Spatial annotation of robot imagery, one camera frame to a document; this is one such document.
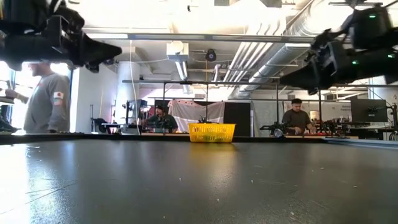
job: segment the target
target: man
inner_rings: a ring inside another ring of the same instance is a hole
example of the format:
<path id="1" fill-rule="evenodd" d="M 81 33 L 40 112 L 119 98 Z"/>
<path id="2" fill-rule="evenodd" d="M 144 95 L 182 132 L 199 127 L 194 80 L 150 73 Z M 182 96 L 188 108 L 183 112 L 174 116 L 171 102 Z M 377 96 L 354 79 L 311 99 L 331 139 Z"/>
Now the man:
<path id="1" fill-rule="evenodd" d="M 29 64 L 32 75 L 41 77 L 30 98 L 6 90 L 6 96 L 27 103 L 24 130 L 28 134 L 69 131 L 70 81 L 65 75 L 54 73 L 50 65 L 50 62 Z"/>
<path id="2" fill-rule="evenodd" d="M 151 116 L 148 120 L 148 123 L 155 124 L 155 128 L 164 128 L 162 127 L 162 122 L 166 122 L 170 125 L 170 127 L 165 127 L 165 128 L 170 128 L 172 129 L 172 132 L 175 133 L 178 129 L 178 124 L 175 121 L 174 117 L 164 113 L 164 109 L 162 106 L 156 106 L 155 108 L 155 115 Z"/>
<path id="3" fill-rule="evenodd" d="M 301 110 L 303 101 L 300 99 L 292 100 L 292 109 L 286 111 L 282 122 L 291 126 L 290 129 L 295 131 L 295 134 L 303 134 L 305 128 L 308 128 L 312 133 L 317 131 L 316 127 L 312 126 L 308 113 Z"/>

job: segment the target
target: dark shirt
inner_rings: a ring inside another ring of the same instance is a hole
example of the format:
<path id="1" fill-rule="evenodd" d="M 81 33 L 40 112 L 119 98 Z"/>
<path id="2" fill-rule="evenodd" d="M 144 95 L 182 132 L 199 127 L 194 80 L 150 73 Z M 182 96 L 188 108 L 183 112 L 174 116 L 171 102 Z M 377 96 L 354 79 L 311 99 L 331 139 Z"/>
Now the dark shirt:
<path id="1" fill-rule="evenodd" d="M 305 111 L 288 110 L 285 112 L 282 122 L 292 127 L 299 127 L 304 131 L 307 125 L 311 123 L 311 120 Z"/>
<path id="2" fill-rule="evenodd" d="M 171 129 L 178 128 L 178 124 L 175 121 L 174 117 L 169 114 L 166 114 L 165 116 L 163 116 L 163 118 L 153 115 L 148 119 L 148 122 L 149 122 L 149 126 L 153 126 L 154 128 L 166 128 L 166 129 L 167 128 L 171 128 Z M 166 124 L 168 124 L 169 126 L 163 127 L 162 125 L 164 122 Z"/>

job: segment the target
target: gray shirt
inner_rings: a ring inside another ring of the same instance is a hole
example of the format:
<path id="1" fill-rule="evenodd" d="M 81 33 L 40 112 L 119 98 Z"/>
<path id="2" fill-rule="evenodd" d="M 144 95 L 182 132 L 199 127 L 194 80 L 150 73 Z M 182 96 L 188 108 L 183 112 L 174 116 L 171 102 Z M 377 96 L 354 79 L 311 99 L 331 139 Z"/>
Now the gray shirt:
<path id="1" fill-rule="evenodd" d="M 288 110 L 282 118 L 284 124 L 291 125 L 293 127 L 299 127 L 302 131 L 305 130 L 308 124 L 311 123 L 308 113 L 305 111 L 296 112 L 294 110 Z"/>
<path id="2" fill-rule="evenodd" d="M 28 101 L 24 129 L 29 134 L 69 131 L 70 81 L 53 73 L 42 77 Z"/>

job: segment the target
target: cap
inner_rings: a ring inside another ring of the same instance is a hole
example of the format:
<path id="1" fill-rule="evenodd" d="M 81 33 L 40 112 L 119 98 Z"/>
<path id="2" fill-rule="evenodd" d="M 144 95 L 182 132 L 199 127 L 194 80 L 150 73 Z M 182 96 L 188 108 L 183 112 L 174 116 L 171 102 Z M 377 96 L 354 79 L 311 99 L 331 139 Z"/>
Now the cap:
<path id="1" fill-rule="evenodd" d="M 155 108 L 156 108 L 156 109 L 159 109 L 159 110 L 162 110 L 162 111 L 164 110 L 164 109 L 163 109 L 163 106 L 160 106 L 160 105 L 157 105 Z"/>

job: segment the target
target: gray long-sleeve shirt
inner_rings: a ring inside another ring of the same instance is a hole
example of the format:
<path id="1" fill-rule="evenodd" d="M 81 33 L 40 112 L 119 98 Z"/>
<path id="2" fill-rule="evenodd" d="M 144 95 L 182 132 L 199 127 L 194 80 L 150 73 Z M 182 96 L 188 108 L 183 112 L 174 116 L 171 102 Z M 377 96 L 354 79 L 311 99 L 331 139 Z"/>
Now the gray long-sleeve shirt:
<path id="1" fill-rule="evenodd" d="M 29 134 L 69 131 L 70 81 L 53 73 L 42 77 L 28 101 L 24 129 Z"/>

